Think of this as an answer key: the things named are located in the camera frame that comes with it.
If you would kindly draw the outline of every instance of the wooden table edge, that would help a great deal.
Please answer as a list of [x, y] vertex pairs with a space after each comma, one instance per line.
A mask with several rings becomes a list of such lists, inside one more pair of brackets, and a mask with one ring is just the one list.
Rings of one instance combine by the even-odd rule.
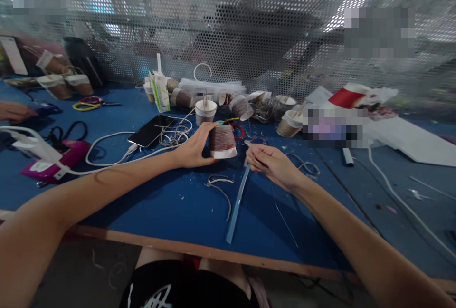
[[[14, 212], [0, 210], [0, 221], [5, 221], [13, 216]], [[189, 244], [182, 241], [172, 241], [146, 237], [126, 232], [106, 230], [98, 227], [75, 225], [69, 231], [79, 236], [118, 241], [132, 245], [147, 246], [160, 250], [185, 253], [193, 256], [224, 260], [259, 268], [291, 272], [298, 275], [320, 277], [334, 281], [341, 281], [341, 273], [337, 270], [293, 263], [286, 260], [275, 260], [272, 258], [248, 255], [239, 252], [220, 250], [208, 246]], [[348, 280], [354, 284], [362, 285], [358, 276], [352, 272], [345, 272]], [[447, 279], [431, 278], [445, 292], [456, 294], [456, 281]]]

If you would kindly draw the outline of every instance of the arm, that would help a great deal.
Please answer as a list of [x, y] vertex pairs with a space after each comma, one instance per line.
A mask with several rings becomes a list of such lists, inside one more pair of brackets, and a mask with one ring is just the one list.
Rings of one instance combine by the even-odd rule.
[[71, 226], [161, 173], [214, 163], [201, 152], [217, 124], [203, 123], [174, 151], [69, 181], [20, 207], [0, 226], [0, 307], [28, 307]]
[[456, 307], [428, 276], [301, 173], [278, 149], [254, 144], [247, 161], [252, 170], [264, 172], [307, 206], [380, 307]]

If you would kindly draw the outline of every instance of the floor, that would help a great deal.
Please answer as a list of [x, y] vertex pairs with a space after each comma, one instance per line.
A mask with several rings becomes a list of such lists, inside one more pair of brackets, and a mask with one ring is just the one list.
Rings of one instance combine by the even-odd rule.
[[[33, 308], [118, 307], [122, 291], [136, 264], [140, 247], [97, 239], [62, 242], [40, 285]], [[260, 277], [272, 307], [346, 307], [319, 288], [306, 289], [288, 273], [248, 268]], [[329, 290], [346, 297], [340, 283], [323, 281]], [[354, 287], [352, 307], [376, 307], [370, 295]]]

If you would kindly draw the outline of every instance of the black smartphone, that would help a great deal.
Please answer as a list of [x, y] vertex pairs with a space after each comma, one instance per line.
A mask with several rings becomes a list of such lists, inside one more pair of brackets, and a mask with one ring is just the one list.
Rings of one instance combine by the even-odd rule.
[[128, 141], [142, 147], [150, 147], [162, 133], [162, 126], [168, 127], [173, 121], [173, 118], [165, 115], [157, 115], [150, 122], [132, 134], [128, 138]]

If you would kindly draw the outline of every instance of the metal mesh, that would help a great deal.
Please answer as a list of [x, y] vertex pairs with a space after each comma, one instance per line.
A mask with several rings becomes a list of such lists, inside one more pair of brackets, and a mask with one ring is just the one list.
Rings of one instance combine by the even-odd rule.
[[[4, 33], [62, 52], [64, 36], [84, 38], [111, 80], [138, 82], [156, 69], [211, 81], [242, 80], [303, 100], [319, 84], [349, 81], [400, 90], [397, 107], [454, 117], [456, 0], [65, 0], [66, 15], [24, 14], [0, 0]], [[415, 12], [413, 58], [343, 58], [344, 8], [403, 7]], [[198, 68], [200, 79], [209, 72]]]

